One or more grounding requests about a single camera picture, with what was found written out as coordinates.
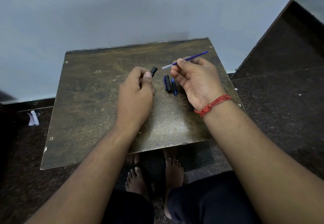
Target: wooden board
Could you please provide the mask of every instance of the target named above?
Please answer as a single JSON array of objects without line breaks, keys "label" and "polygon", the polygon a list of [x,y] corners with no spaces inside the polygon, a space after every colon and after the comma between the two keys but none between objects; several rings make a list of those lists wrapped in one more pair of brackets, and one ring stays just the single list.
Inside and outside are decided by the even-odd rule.
[{"label": "wooden board", "polygon": [[163,77],[170,75],[170,68],[161,69],[180,57],[208,50],[204,58],[216,65],[225,90],[240,104],[208,38],[67,52],[41,169],[83,160],[114,123],[119,84],[135,66],[156,66],[158,71],[153,78],[152,114],[130,153],[211,139],[200,116],[189,111],[183,89],[179,87],[177,96],[165,91]]}]

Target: forearm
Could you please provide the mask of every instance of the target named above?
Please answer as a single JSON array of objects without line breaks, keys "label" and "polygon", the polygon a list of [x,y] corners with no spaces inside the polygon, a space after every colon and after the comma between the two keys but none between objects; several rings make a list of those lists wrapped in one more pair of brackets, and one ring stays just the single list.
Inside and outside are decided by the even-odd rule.
[{"label": "forearm", "polygon": [[27,223],[100,223],[136,134],[114,126]]},{"label": "forearm", "polygon": [[236,104],[215,106],[204,121],[263,222],[323,222],[323,181],[278,148]]}]

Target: right hand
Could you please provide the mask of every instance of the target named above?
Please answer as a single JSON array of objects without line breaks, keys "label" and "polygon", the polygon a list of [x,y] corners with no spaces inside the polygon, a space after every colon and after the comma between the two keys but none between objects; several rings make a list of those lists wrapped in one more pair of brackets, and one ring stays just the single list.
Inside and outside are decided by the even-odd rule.
[{"label": "right hand", "polygon": [[183,87],[197,111],[226,94],[216,67],[206,59],[197,57],[190,62],[179,58],[177,64],[171,67],[170,73]]}]

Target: left hand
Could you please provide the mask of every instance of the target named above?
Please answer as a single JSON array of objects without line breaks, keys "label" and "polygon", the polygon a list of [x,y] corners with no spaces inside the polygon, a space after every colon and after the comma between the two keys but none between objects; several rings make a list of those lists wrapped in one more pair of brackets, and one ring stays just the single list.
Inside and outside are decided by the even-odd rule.
[{"label": "left hand", "polygon": [[119,85],[116,125],[139,131],[153,106],[154,90],[149,70],[135,67]]}]

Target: pen cap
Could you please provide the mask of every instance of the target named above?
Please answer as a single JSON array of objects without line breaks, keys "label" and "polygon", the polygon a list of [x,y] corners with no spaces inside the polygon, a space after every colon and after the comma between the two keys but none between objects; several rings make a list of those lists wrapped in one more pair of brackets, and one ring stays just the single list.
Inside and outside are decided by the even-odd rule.
[{"label": "pen cap", "polygon": [[168,93],[172,93],[172,87],[171,87],[169,76],[165,75],[163,81],[164,81],[165,90],[168,91]]},{"label": "pen cap", "polygon": [[153,66],[152,70],[150,71],[152,74],[152,77],[154,77],[155,72],[157,71],[157,68]]}]

